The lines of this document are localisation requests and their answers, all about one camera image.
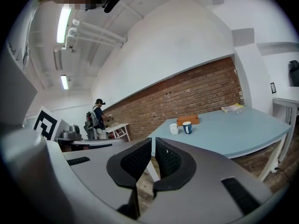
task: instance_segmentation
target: blue mug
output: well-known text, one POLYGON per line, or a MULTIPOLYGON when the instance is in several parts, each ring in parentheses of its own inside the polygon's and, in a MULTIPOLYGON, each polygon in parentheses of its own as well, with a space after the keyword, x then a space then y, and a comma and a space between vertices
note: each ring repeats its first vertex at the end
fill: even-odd
POLYGON ((183 123, 183 129, 186 134, 192 133, 192 124, 190 121, 184 122, 183 123))

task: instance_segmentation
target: cable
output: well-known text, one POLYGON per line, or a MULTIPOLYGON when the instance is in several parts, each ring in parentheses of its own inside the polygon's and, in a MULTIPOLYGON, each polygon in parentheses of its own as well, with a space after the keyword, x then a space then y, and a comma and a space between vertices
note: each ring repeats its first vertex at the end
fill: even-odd
POLYGON ((285 174, 286 178, 289 180, 290 183, 292 183, 291 180, 289 179, 288 175, 284 172, 284 170, 282 170, 281 168, 274 168, 274 170, 277 170, 277 169, 283 171, 283 173, 285 174))

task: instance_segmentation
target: ceiling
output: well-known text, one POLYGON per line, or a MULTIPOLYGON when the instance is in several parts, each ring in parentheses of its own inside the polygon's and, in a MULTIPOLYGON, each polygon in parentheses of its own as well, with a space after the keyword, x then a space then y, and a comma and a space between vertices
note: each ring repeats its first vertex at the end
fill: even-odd
MULTIPOLYGON (((142 17, 168 1, 170 0, 121 0, 142 17)), ((37 9, 28 38, 30 59, 24 73, 37 89, 61 90, 60 76, 67 75, 71 90, 90 90, 113 47, 79 41, 76 50, 78 62, 72 67, 57 71, 53 49, 61 46, 56 43, 61 8, 60 4, 47 2, 37 9)), ((140 21, 137 15, 120 3, 108 14, 104 13, 102 8, 88 11, 72 10, 68 28, 73 26, 74 18, 105 28, 122 37, 125 37, 127 32, 140 21)))

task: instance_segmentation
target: wooden box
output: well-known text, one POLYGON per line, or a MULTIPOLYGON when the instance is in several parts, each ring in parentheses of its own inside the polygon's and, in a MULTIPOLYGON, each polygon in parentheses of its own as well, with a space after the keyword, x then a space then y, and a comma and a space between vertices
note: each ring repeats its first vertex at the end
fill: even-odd
POLYGON ((187 121, 190 121, 192 125, 199 124, 198 115, 197 114, 193 114, 193 115, 178 117, 178 119, 177 119, 177 125, 178 126, 183 126, 183 123, 187 122, 187 121))

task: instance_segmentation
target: mug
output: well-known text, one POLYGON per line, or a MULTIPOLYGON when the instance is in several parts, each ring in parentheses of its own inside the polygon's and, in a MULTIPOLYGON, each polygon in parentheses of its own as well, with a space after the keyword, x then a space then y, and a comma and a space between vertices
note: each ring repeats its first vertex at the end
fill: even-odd
POLYGON ((169 128, 170 128, 170 132, 173 135, 177 135, 178 134, 178 125, 177 124, 171 124, 171 125, 169 125, 169 128))
POLYGON ((192 133, 192 124, 190 121, 184 122, 183 123, 183 129, 185 133, 189 134, 192 133))

